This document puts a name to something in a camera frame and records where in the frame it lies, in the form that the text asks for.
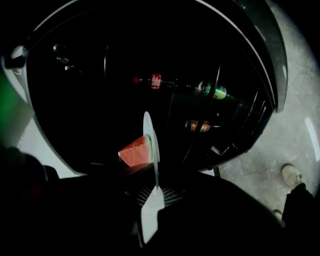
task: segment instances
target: leg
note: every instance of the leg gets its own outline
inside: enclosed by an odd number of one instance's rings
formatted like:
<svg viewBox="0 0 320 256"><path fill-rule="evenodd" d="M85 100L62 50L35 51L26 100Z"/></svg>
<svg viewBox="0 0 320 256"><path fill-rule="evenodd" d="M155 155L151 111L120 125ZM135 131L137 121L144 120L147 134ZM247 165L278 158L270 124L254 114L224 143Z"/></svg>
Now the leg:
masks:
<svg viewBox="0 0 320 256"><path fill-rule="evenodd" d="M292 192L286 196L282 220L288 229L305 229L314 214L314 197L306 189L300 171L293 165L282 169L282 176Z"/></svg>

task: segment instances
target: dark pants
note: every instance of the dark pants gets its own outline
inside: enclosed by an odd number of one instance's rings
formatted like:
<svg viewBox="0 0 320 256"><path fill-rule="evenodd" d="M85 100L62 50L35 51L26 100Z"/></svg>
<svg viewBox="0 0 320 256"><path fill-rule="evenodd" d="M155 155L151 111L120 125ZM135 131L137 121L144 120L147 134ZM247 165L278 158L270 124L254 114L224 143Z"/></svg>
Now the dark pants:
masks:
<svg viewBox="0 0 320 256"><path fill-rule="evenodd" d="M301 183L286 196L282 220L289 230L305 229L314 222L315 210L314 197Z"/></svg>

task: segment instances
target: white sneaker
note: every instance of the white sneaker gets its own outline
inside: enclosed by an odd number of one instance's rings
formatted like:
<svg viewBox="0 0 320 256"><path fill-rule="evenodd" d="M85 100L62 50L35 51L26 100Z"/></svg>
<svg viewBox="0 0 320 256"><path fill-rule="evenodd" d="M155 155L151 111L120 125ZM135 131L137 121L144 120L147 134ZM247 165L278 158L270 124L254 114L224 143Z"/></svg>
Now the white sneaker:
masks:
<svg viewBox="0 0 320 256"><path fill-rule="evenodd" d="M291 190L294 190L299 184L304 183L300 171L293 165L286 164L281 172L285 183L288 184Z"/></svg>

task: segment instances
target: gray floor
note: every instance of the gray floor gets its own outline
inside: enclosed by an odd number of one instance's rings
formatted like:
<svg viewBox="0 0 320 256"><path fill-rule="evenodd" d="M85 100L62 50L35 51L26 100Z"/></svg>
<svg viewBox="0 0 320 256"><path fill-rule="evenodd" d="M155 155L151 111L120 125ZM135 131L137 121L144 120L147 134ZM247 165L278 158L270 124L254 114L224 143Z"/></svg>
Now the gray floor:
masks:
<svg viewBox="0 0 320 256"><path fill-rule="evenodd" d="M305 38L289 17L269 2L278 21L288 60L284 111L271 117L265 131L244 155L221 165L229 180L270 209L283 210L289 188L281 166L297 166L315 194L320 179L320 70Z"/></svg>

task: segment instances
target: watermelon slice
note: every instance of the watermelon slice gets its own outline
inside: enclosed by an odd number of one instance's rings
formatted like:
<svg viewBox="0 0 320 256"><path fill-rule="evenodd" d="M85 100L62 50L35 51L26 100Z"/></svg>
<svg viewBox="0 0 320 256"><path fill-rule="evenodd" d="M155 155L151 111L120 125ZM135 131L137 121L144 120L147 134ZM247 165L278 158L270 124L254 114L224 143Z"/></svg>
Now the watermelon slice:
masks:
<svg viewBox="0 0 320 256"><path fill-rule="evenodd" d="M145 134L118 152L119 157L130 167L153 162L151 138Z"/></svg>

